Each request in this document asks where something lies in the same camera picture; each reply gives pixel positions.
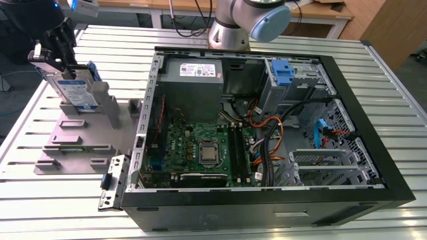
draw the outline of wooden desk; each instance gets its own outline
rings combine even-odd
[[[210,0],[199,0],[200,9],[203,12],[210,12]],[[216,10],[216,0],[212,0],[212,11]],[[152,0],[151,7],[154,9],[170,9],[170,0]],[[354,19],[354,15],[344,7],[340,12],[331,10],[331,5],[314,2],[304,5],[302,8],[304,18],[319,18],[319,19]],[[174,0],[174,10],[199,11],[195,1],[192,0]],[[300,14],[299,9],[292,10],[292,17],[298,17]]]
[[[354,15],[340,35],[367,40],[395,71],[427,39],[427,0],[346,0]]]
[[[67,0],[59,0],[62,5],[67,5]],[[203,14],[208,16],[210,0],[198,0]],[[212,16],[215,17],[218,0],[212,0]],[[100,11],[142,13],[151,15],[152,28],[162,29],[162,16],[170,15],[170,0],[98,0]],[[174,0],[174,10],[178,16],[200,16],[194,0]],[[299,17],[299,9],[292,10],[291,22],[296,23]],[[327,37],[338,39],[346,27],[348,20],[354,19],[354,15],[344,7],[342,12],[331,10],[331,5],[312,2],[302,7],[302,23],[332,25]]]

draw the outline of ram slot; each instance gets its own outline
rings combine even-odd
[[[235,134],[234,135],[235,149],[236,149],[236,155],[238,155],[239,177],[242,179],[242,182],[246,182],[247,178],[250,177],[250,174],[248,174],[246,141],[243,137],[243,129],[240,126],[235,128],[234,134]]]
[[[238,151],[236,151],[236,127],[234,125],[228,126],[228,155],[230,155],[230,163],[231,163],[231,178],[232,180],[238,180],[239,178],[239,159],[238,159]]]

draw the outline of white slatted table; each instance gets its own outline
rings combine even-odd
[[[76,59],[96,63],[119,101],[144,96],[155,46],[207,47],[206,35],[183,39],[167,29],[88,26],[78,36]],[[143,232],[124,212],[98,212],[102,175],[34,174],[60,115],[43,82],[0,147],[0,239],[427,239],[427,117],[375,51],[356,41],[303,37],[252,41],[251,49],[334,56],[416,200],[335,227]]]

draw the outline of motherboard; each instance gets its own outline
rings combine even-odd
[[[254,129],[234,124],[170,124],[166,151],[150,157],[154,187],[254,187],[250,142]]]

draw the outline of floor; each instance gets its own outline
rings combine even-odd
[[[13,65],[0,54],[0,71],[5,81],[15,88],[11,93],[1,92],[0,89],[0,144],[4,136],[8,135],[16,120],[19,119],[21,109],[25,107],[36,88],[42,82],[42,77],[35,71],[35,66]]]
[[[42,82],[40,75],[34,72],[31,64],[16,66],[9,63],[8,59],[0,55],[0,71],[4,75],[17,72],[5,77],[7,82],[15,87],[15,90],[5,94],[0,92],[0,144],[3,137],[8,135],[11,128],[20,116],[20,110],[28,103],[36,88]],[[418,103],[427,111],[427,61],[416,62],[411,56],[396,71],[396,75],[406,88],[418,100]]]

